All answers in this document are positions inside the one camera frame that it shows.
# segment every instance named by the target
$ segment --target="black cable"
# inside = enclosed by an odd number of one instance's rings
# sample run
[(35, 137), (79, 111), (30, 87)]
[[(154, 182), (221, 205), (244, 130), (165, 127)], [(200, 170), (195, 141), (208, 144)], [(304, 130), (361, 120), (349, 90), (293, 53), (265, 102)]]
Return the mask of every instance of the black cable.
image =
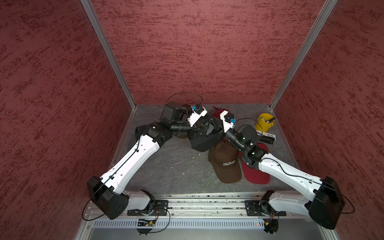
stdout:
[(256, 120), (254, 120), (253, 118), (240, 118), (240, 119), (237, 119), (236, 121), (240, 121), (240, 120), (244, 120), (244, 119), (253, 120), (255, 123), (257, 123), (257, 121), (256, 121)]
[(98, 216), (98, 217), (95, 217), (95, 218), (93, 218), (93, 219), (85, 219), (84, 218), (84, 211), (85, 211), (85, 208), (87, 207), (87, 205), (88, 205), (88, 203), (92, 200), (92, 198), (95, 196), (95, 194), (102, 188), (102, 186), (104, 186), (107, 182), (108, 182), (108, 180), (110, 180), (117, 172), (118, 172), (118, 170), (120, 170), (120, 168), (135, 154), (135, 152), (138, 152), (139, 151), (139, 144), (140, 144), (140, 137), (139, 137), (139, 140), (138, 140), (138, 142), (137, 142), (137, 148), (135, 149), (135, 151), (129, 156), (129, 158), (127, 159), (127, 160), (125, 160), (125, 162), (123, 163), (123, 164), (121, 164), (120, 165), (120, 167), (111, 175), (111, 176), (109, 176), (109, 178), (107, 179), (107, 181), (105, 181), (94, 193), (93, 193), (93, 195), (90, 197), (90, 199), (88, 200), (88, 202), (85, 204), (85, 206), (84, 206), (84, 208), (83, 208), (83, 211), (81, 212), (81, 217), (83, 218), (83, 220), (84, 221), (93, 221), (93, 220), (95, 220), (95, 219), (98, 219), (99, 217), (102, 217), (102, 216), (104, 216), (105, 214), (103, 214), (103, 215), (100, 215), (100, 216)]
[[(260, 123), (259, 123), (258, 121), (256, 121), (256, 120), (253, 119), (253, 118), (240, 118), (240, 119), (236, 120), (236, 123), (237, 123), (237, 121), (244, 120), (244, 119), (253, 120), (255, 123), (257, 123), (257, 124), (260, 126), (260, 128), (262, 129), (262, 132), (261, 132), (260, 135), (261, 135), (261, 136), (263, 135), (263, 133), (264, 133), (263, 127), (260, 125)], [(243, 124), (243, 125), (241, 125), (240, 127), (237, 128), (237, 131), (238, 131), (239, 128), (241, 128), (242, 126), (250, 126), (250, 125), (248, 125), (248, 124)]]
[(160, 231), (157, 231), (157, 232), (148, 232), (148, 233), (144, 233), (144, 234), (149, 234), (149, 233), (158, 233), (158, 232), (162, 232), (162, 231), (164, 231), (165, 229), (167, 229), (167, 227), (169, 226), (169, 223), (170, 223), (170, 212), (168, 211), (168, 209), (164, 209), (165, 211), (167, 211), (168, 212), (168, 214), (169, 214), (169, 220), (168, 220), (168, 224), (167, 224), (167, 226), (165, 226), (165, 228), (163, 228), (162, 230), (160, 230)]
[(306, 179), (306, 180), (308, 180), (308, 181), (310, 181), (310, 182), (317, 183), (317, 184), (319, 184), (319, 185), (321, 185), (321, 186), (324, 186), (324, 187), (326, 187), (326, 188), (328, 188), (328, 189), (331, 189), (331, 190), (333, 190), (333, 191), (335, 191), (335, 192), (337, 192), (337, 193), (340, 193), (343, 197), (345, 197), (345, 199), (347, 199), (347, 201), (349, 202), (349, 204), (350, 204), (350, 205), (352, 206), (352, 208), (353, 208), (353, 210), (352, 210), (351, 212), (342, 212), (342, 214), (352, 214), (352, 213), (354, 213), (354, 212), (356, 211), (355, 206), (352, 204), (352, 202), (351, 202), (351, 201), (350, 201), (344, 194), (342, 194), (341, 192), (336, 191), (336, 190), (334, 190), (333, 188), (327, 187), (327, 186), (325, 186), (325, 185), (323, 185), (323, 184), (321, 184), (321, 183), (315, 182), (315, 181), (313, 181), (313, 180), (311, 180), (311, 179), (308, 179), (308, 178), (306, 178), (306, 177), (302, 177), (302, 176), (297, 176), (297, 175), (288, 174), (288, 173), (286, 173), (286, 172), (284, 171), (283, 167), (281, 166), (281, 164), (280, 164), (278, 161), (276, 161), (276, 160), (274, 160), (274, 159), (272, 159), (272, 158), (268, 158), (268, 157), (265, 157), (265, 158), (263, 158), (262, 160), (264, 160), (264, 159), (269, 159), (269, 160), (272, 160), (272, 161), (277, 162), (277, 165), (280, 166), (281, 170), (282, 170), (286, 175), (288, 175), (288, 176), (291, 176), (291, 177), (301, 177), (301, 178), (304, 178), (304, 179)]
[(190, 92), (179, 92), (179, 93), (175, 93), (175, 94), (173, 94), (173, 95), (171, 95), (168, 99), (167, 99), (167, 101), (166, 101), (166, 104), (167, 104), (167, 102), (169, 101), (169, 99), (171, 98), (171, 97), (173, 97), (173, 96), (175, 96), (175, 95), (177, 95), (177, 94), (181, 94), (181, 93), (188, 93), (188, 94), (193, 94), (193, 95), (196, 95), (196, 96), (198, 96), (198, 97), (200, 97), (201, 98), (201, 102), (199, 103), (199, 104), (201, 104), (202, 102), (203, 102), (203, 97), (202, 96), (200, 96), (200, 95), (198, 95), (198, 94), (196, 94), (196, 93), (190, 93)]

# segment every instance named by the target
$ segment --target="ventilation grille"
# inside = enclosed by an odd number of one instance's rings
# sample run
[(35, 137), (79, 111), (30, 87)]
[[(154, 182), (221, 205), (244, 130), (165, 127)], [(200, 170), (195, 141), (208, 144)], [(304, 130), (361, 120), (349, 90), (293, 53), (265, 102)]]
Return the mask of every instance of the ventilation grille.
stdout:
[[(165, 228), (168, 219), (157, 221), (153, 228)], [(148, 228), (137, 227), (137, 219), (95, 220), (93, 228)], [(264, 229), (264, 221), (259, 218), (248, 219), (204, 219), (175, 218), (171, 219), (168, 228), (205, 228), (205, 229)]]

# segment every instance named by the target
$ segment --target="cap brim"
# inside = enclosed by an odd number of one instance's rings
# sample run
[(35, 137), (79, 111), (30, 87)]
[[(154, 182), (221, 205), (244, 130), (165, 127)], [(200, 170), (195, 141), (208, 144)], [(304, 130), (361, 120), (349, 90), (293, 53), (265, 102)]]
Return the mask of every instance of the cap brim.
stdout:
[(241, 180), (241, 169), (239, 161), (231, 168), (222, 168), (213, 165), (217, 178), (223, 183), (234, 183)]

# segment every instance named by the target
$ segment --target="red baseball cap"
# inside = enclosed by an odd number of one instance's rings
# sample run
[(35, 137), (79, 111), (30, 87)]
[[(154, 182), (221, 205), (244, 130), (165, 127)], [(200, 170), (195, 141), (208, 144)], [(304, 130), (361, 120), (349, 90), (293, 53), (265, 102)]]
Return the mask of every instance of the red baseball cap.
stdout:
[[(257, 146), (268, 151), (268, 147), (264, 143), (258, 142)], [(271, 176), (268, 173), (262, 172), (258, 169), (250, 168), (246, 165), (244, 161), (241, 161), (241, 164), (243, 168), (244, 177), (248, 180), (248, 182), (255, 184), (267, 184), (271, 180)]]

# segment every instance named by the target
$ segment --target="black bracket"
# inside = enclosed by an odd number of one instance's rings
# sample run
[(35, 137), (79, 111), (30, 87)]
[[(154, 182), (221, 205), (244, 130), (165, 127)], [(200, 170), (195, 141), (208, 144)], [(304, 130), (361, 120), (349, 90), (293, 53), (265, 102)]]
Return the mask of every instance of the black bracket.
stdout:
[[(263, 214), (260, 208), (260, 201), (258, 200), (246, 200), (245, 203), (245, 209), (247, 211), (247, 216), (252, 217), (267, 217), (266, 214)], [(287, 216), (287, 213), (284, 211), (281, 212), (274, 212), (275, 217), (284, 217)]]
[(156, 200), (153, 204), (153, 211), (149, 215), (143, 215), (144, 210), (128, 210), (127, 211), (127, 216), (166, 216), (167, 215), (167, 210), (168, 209), (168, 200)]

